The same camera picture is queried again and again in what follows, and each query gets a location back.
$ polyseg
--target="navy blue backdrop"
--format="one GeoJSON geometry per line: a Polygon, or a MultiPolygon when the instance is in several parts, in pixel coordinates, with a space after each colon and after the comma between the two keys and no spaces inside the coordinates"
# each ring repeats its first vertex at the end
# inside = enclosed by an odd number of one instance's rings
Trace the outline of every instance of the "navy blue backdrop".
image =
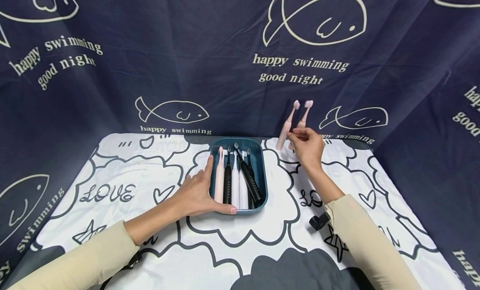
{"type": "Polygon", "coordinates": [[[278,136],[313,99],[480,287],[479,37],[480,0],[0,0],[0,286],[104,136],[278,136]]]}

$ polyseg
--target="cloth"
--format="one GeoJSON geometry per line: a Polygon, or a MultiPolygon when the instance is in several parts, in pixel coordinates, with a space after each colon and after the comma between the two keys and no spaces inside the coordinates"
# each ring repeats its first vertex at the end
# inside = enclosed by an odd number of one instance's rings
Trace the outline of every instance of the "cloth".
{"type": "Polygon", "coordinates": [[[330,223],[378,290],[421,290],[407,264],[351,195],[325,205],[330,223]]]}
{"type": "MultiPolygon", "coordinates": [[[[421,289],[400,254],[351,195],[325,208],[335,233],[377,290],[421,289]]],[[[9,289],[85,290],[117,273],[138,249],[120,221],[9,289]]]]}
{"type": "Polygon", "coordinates": [[[9,289],[85,290],[112,277],[138,249],[119,221],[9,289]]]}

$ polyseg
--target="black electric toothbrush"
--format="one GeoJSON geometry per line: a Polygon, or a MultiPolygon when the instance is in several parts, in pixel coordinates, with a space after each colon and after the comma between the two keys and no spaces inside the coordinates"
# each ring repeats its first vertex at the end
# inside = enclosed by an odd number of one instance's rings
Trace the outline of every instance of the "black electric toothbrush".
{"type": "Polygon", "coordinates": [[[223,203],[232,204],[232,167],[230,166],[230,152],[232,147],[227,149],[227,166],[225,166],[225,173],[223,176],[223,203]]]}
{"type": "Polygon", "coordinates": [[[250,154],[252,154],[252,151],[247,149],[247,158],[248,158],[248,168],[250,170],[250,173],[252,174],[253,177],[255,177],[255,173],[253,173],[253,168],[252,168],[252,159],[250,158],[250,154]]]}
{"type": "MultiPolygon", "coordinates": [[[[238,151],[238,148],[239,148],[238,143],[235,142],[235,144],[233,144],[233,147],[237,151],[237,155],[239,155],[240,152],[238,151]]],[[[245,163],[245,161],[243,161],[242,157],[239,158],[239,161],[240,161],[240,169],[242,170],[243,175],[245,176],[245,180],[247,182],[248,191],[252,195],[253,202],[255,203],[255,206],[257,207],[262,202],[262,196],[260,195],[260,190],[258,189],[258,185],[255,182],[255,178],[252,176],[252,173],[250,172],[250,169],[249,169],[247,163],[245,163]]]]}
{"type": "MultiPolygon", "coordinates": [[[[253,173],[253,169],[252,169],[252,159],[250,158],[250,154],[252,154],[252,151],[249,148],[247,149],[248,168],[250,169],[250,173],[252,174],[252,176],[255,178],[255,174],[253,173]]],[[[253,202],[253,198],[252,198],[252,195],[250,194],[250,191],[248,192],[248,208],[250,210],[255,208],[255,203],[253,202]]]]}

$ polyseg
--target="hand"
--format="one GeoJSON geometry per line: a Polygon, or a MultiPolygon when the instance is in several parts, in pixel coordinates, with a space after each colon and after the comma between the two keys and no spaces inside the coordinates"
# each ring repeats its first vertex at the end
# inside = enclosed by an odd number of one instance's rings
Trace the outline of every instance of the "hand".
{"type": "Polygon", "coordinates": [[[321,135],[310,128],[295,128],[287,134],[293,143],[295,154],[305,169],[321,169],[321,160],[325,144],[321,135]]]}
{"type": "Polygon", "coordinates": [[[213,156],[208,157],[205,170],[198,171],[193,177],[186,176],[185,181],[170,198],[179,208],[181,216],[196,216],[207,212],[235,214],[237,208],[231,204],[219,204],[209,194],[212,176],[213,156]]]}

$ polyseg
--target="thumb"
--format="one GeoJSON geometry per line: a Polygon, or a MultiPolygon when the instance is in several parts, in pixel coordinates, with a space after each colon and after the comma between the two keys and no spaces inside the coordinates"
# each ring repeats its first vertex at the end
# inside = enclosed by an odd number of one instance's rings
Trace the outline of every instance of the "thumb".
{"type": "Polygon", "coordinates": [[[290,140],[290,142],[293,143],[294,147],[296,148],[297,145],[301,142],[301,140],[299,138],[297,138],[297,136],[295,136],[294,134],[292,134],[291,132],[289,132],[287,134],[287,137],[288,139],[290,140]]]}
{"type": "Polygon", "coordinates": [[[236,214],[237,208],[231,204],[221,204],[220,202],[216,202],[213,200],[212,204],[212,211],[219,212],[222,214],[236,214]]]}

